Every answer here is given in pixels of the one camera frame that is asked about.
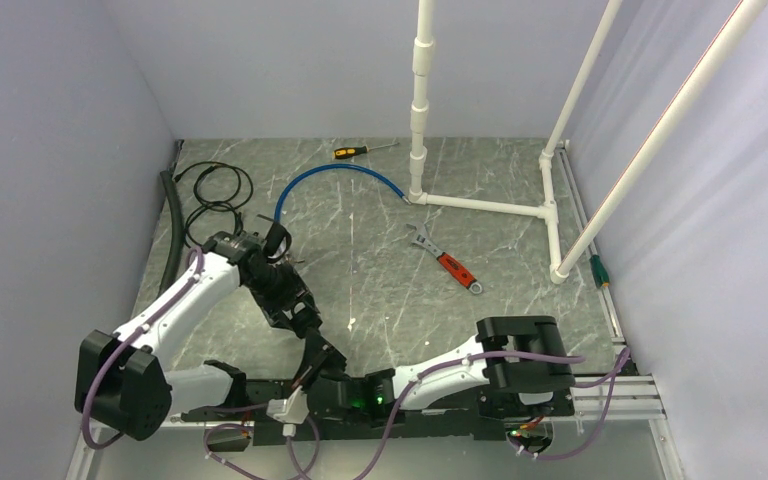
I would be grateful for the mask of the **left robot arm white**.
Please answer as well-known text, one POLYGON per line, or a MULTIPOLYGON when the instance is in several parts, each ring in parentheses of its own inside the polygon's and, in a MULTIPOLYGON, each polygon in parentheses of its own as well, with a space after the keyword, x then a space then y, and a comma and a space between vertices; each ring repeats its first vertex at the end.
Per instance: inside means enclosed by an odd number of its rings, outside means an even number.
POLYGON ((282 258, 290 242, 280 225, 265 236, 218 232, 190 251, 186 272, 142 313, 111 334, 95 330, 83 340, 75 408, 89 447, 109 445, 93 438, 93 421, 115 430, 111 442, 123 436, 145 440, 171 414, 205 409, 232 420, 253 409, 246 374, 226 363, 211 360, 190 370, 165 370, 194 326, 240 287, 250 291, 271 327, 305 342, 289 398, 268 404, 275 419, 302 422, 305 391, 332 361, 343 359, 321 335, 312 293, 282 258))

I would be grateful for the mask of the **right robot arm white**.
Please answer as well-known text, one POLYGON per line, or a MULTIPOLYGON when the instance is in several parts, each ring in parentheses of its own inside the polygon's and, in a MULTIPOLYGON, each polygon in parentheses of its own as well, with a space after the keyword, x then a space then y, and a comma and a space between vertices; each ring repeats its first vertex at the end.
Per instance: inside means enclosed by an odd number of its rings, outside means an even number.
POLYGON ((305 348, 288 399, 288 422, 310 413, 308 396, 317 381, 334 401, 332 413, 358 414, 370 420, 404 411, 421 411, 447 396, 480 386, 511 393, 517 411, 534 415, 554 392, 571 387, 572 366, 580 356, 567 354, 559 327, 549 316, 488 317, 477 332, 454 349, 425 362, 352 378, 345 356, 319 331, 308 330, 305 348))

